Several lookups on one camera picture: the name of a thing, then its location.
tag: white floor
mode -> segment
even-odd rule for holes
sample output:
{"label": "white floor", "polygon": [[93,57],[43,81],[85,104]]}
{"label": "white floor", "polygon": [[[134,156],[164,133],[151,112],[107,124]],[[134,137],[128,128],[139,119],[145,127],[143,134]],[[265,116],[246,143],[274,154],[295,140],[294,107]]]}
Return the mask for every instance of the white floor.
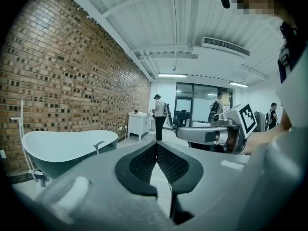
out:
{"label": "white floor", "polygon": [[[154,137],[155,132],[149,132],[145,135],[143,135],[141,141],[152,141],[155,139]],[[175,133],[170,130],[163,129],[163,141],[168,141],[172,143],[177,143],[183,146],[188,146],[188,143],[186,141],[180,140],[175,136]],[[118,143],[117,148],[121,149],[128,145],[133,145],[139,143],[137,136],[131,136],[130,138],[121,141]],[[170,206],[171,206],[171,190],[169,183],[164,175],[164,173],[159,168],[158,164],[155,165],[155,168],[152,172],[151,177],[151,185],[155,186],[158,191],[158,205],[161,207],[163,212],[166,214],[166,216],[169,217],[170,213]],[[34,180],[26,181],[23,183],[18,183],[12,185],[14,190],[20,191],[24,193],[25,195],[29,196],[31,199],[35,200],[35,198],[41,193],[43,188],[41,188],[39,182],[35,182]]]}

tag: ceiling light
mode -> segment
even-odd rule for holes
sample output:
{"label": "ceiling light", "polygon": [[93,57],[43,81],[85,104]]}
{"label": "ceiling light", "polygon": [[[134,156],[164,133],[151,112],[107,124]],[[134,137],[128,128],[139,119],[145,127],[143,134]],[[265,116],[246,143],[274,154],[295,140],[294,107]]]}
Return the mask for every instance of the ceiling light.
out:
{"label": "ceiling light", "polygon": [[158,74],[159,77],[186,78],[187,75]]}
{"label": "ceiling light", "polygon": [[230,85],[238,86],[238,87],[248,87],[247,85],[236,83],[236,82],[230,82]]}

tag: brick wall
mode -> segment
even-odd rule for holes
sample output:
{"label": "brick wall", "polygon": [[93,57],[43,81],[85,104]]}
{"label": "brick wall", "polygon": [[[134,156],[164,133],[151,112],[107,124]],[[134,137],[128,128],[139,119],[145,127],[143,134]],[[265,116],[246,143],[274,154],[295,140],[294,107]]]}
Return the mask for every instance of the brick wall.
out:
{"label": "brick wall", "polygon": [[148,111],[150,83],[122,48],[72,0],[30,0],[0,52],[0,149],[8,174],[27,170],[25,133],[104,129],[124,136],[128,112]]}

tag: bathtub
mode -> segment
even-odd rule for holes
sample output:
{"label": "bathtub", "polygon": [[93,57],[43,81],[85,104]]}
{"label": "bathtub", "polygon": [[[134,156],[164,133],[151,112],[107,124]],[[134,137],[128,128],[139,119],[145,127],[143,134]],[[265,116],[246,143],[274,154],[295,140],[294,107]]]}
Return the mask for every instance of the bathtub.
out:
{"label": "bathtub", "polygon": [[24,135],[22,145],[31,158],[50,178],[54,179],[85,160],[116,149],[117,134],[111,131],[85,132],[33,131]]}

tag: ceiling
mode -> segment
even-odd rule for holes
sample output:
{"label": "ceiling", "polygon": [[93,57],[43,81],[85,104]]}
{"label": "ceiling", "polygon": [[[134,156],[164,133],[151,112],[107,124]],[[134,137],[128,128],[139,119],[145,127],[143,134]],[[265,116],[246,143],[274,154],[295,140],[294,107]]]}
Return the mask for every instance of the ceiling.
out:
{"label": "ceiling", "polygon": [[[243,15],[236,4],[224,9],[220,0],[75,1],[150,80],[173,73],[188,75],[190,82],[254,85],[277,72],[280,19]],[[238,45],[250,55],[234,61],[232,54],[202,47],[202,37]]]}

